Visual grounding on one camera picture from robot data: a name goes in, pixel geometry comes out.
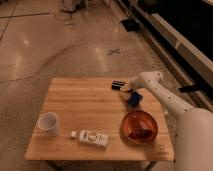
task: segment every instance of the table leg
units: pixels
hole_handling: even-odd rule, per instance
[[[144,169],[144,171],[150,171],[152,170],[152,168],[156,165],[156,161],[151,161],[148,166],[146,166],[146,168]]]
[[[53,161],[47,160],[45,161],[49,167],[51,167],[54,171],[62,171],[62,168],[57,166]]]

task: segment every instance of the orange bowl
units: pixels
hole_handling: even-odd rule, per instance
[[[122,121],[123,134],[135,144],[147,144],[155,140],[158,126],[155,119],[144,111],[128,113]]]

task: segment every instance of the bottle cap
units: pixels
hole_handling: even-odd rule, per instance
[[[72,131],[70,133],[70,138],[75,139],[77,137],[77,131]]]

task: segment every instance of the blue object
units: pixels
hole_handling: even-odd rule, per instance
[[[142,99],[143,99],[143,96],[141,96],[138,92],[134,91],[131,94],[130,99],[127,100],[127,103],[132,107],[137,107],[137,105],[140,103]]]

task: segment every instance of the table top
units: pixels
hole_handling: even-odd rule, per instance
[[[128,78],[55,78],[49,87],[41,114],[59,115],[60,134],[49,137],[37,124],[28,145],[26,160],[119,160],[173,161],[174,151],[160,103],[145,89],[137,107],[150,113],[158,124],[158,135],[148,145],[135,145],[120,134],[123,117],[131,111],[111,90],[113,80]],[[70,139],[73,130],[92,130],[107,134],[106,149],[80,144]]]

